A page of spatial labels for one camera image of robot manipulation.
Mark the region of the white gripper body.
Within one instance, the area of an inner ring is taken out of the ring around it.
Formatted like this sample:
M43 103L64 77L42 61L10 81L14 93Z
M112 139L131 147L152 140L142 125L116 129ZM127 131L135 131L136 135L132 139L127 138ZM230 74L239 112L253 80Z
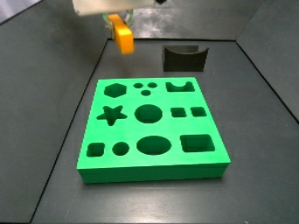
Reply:
M72 0L75 12L80 16L130 11L154 4L155 0Z

